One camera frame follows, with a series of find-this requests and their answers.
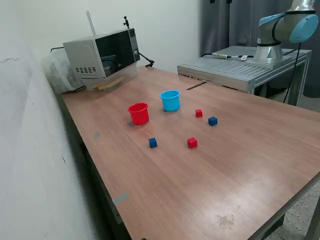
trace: black cable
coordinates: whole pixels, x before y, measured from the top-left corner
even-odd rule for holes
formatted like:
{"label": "black cable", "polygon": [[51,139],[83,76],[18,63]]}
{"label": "black cable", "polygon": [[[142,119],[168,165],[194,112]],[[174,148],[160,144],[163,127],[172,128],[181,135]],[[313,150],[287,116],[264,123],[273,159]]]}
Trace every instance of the black cable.
{"label": "black cable", "polygon": [[294,67],[293,67],[293,70],[292,70],[292,75],[291,75],[291,79],[290,79],[290,83],[289,83],[289,88],[288,88],[288,91],[286,91],[286,94],[285,94],[283,103],[285,103],[286,100],[287,100],[287,97],[288,97],[288,94],[289,94],[289,91],[290,91],[292,82],[293,82],[293,80],[294,80],[294,76],[295,76],[295,73],[296,73],[296,67],[297,67],[297,63],[298,63],[298,58],[299,58],[299,53],[300,53],[300,48],[301,48],[301,42],[299,43],[299,46],[298,46],[298,53],[296,54],[296,58],[295,58],[295,62],[294,62]]}
{"label": "black cable", "polygon": [[65,48],[64,46],[51,48],[50,53],[52,52],[52,50],[55,50],[55,49],[64,49],[64,48]]}
{"label": "black cable", "polygon": [[[204,53],[204,54],[202,54],[200,57],[202,58],[202,57],[204,57],[204,56],[215,56],[215,55],[213,55],[212,53]],[[244,55],[237,55],[237,56],[227,56],[227,58],[228,59],[231,59],[231,58],[235,58],[235,57],[238,57],[239,59],[240,58],[242,58]],[[248,55],[247,56],[247,58],[250,58],[250,59],[252,59],[252,58],[254,58],[255,56],[253,56],[253,55]]]}
{"label": "black cable", "polygon": [[141,55],[145,60],[147,60],[149,62],[149,64],[145,65],[145,67],[152,67],[155,63],[155,61],[150,60],[149,58],[147,58],[146,56],[144,56],[141,52],[139,52],[139,55]]}
{"label": "black cable", "polygon": [[212,53],[204,53],[204,54],[202,54],[200,57],[202,58],[202,57],[208,56],[208,55],[212,56]]}

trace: cable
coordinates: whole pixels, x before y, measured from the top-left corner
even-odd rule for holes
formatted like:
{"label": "cable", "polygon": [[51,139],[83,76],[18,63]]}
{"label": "cable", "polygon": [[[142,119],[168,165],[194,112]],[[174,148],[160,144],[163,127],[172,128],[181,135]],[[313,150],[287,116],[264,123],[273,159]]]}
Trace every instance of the cable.
{"label": "cable", "polygon": [[[225,55],[225,54],[217,54],[217,53],[205,53],[202,54],[200,57],[204,57],[204,56],[216,56],[216,57],[220,57],[222,59],[240,59],[242,58],[244,55],[236,55],[236,56],[230,56],[230,55]],[[254,58],[255,56],[253,55],[248,55],[246,56],[247,58]]]}
{"label": "cable", "polygon": [[55,49],[64,49],[64,48],[65,48],[64,46],[51,48],[50,53],[52,52],[52,50],[55,50]]}
{"label": "cable", "polygon": [[141,52],[139,52],[139,55],[141,55],[145,60],[147,60],[149,62],[149,64],[145,65],[145,67],[152,67],[155,63],[155,61],[150,60],[149,58],[147,58],[146,56],[144,56]]}
{"label": "cable", "polygon": [[295,73],[296,73],[296,67],[297,67],[297,63],[298,63],[298,58],[299,58],[300,49],[301,49],[301,42],[299,43],[299,46],[298,46],[298,53],[296,54],[296,58],[295,58],[295,62],[294,62],[294,67],[293,67],[293,70],[292,70],[292,75],[291,75],[291,79],[290,79],[290,83],[289,83],[289,88],[288,88],[288,91],[286,91],[286,94],[285,94],[283,103],[285,103],[286,100],[287,100],[287,97],[288,97],[288,94],[289,94],[289,91],[290,91],[292,82],[293,82],[293,80],[294,80],[294,76],[295,76]]}

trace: table top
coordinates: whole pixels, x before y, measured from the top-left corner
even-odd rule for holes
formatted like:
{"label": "table top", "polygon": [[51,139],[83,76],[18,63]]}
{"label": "table top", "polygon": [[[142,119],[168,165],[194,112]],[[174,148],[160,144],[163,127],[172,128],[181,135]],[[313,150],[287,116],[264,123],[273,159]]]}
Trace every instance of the table top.
{"label": "table top", "polygon": [[[113,92],[63,96],[111,197],[127,196],[116,207],[133,240],[246,240],[319,174],[319,113],[138,70]],[[170,89],[180,91],[177,112],[162,108]],[[137,102],[149,105],[143,126],[127,111]]]}

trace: tape mark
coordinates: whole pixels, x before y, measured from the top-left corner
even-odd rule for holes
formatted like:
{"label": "tape mark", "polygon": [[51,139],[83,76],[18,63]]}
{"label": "tape mark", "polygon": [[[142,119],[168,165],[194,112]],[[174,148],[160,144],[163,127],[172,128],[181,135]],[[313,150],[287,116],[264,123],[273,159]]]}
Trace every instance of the tape mark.
{"label": "tape mark", "polygon": [[125,192],[124,194],[118,196],[117,198],[113,199],[112,202],[117,205],[118,203],[121,203],[123,200],[129,198],[129,193]]}

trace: table leg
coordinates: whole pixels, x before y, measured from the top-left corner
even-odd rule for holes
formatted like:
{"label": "table leg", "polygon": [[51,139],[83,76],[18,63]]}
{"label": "table leg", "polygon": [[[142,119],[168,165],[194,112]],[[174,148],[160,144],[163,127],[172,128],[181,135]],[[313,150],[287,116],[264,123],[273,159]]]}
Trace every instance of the table leg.
{"label": "table leg", "polygon": [[295,69],[294,77],[291,83],[289,97],[288,97],[288,104],[297,106],[298,107],[298,99],[301,90],[301,84],[304,78],[304,70],[306,64],[297,66]]}
{"label": "table leg", "polygon": [[310,60],[307,59],[304,64],[299,65],[295,69],[295,74],[292,80],[289,97],[288,97],[288,104],[293,106],[300,106],[301,98],[304,93],[308,68],[309,68]]}
{"label": "table leg", "polygon": [[320,239],[320,198],[315,207],[314,214],[304,238],[305,240],[319,240]]}

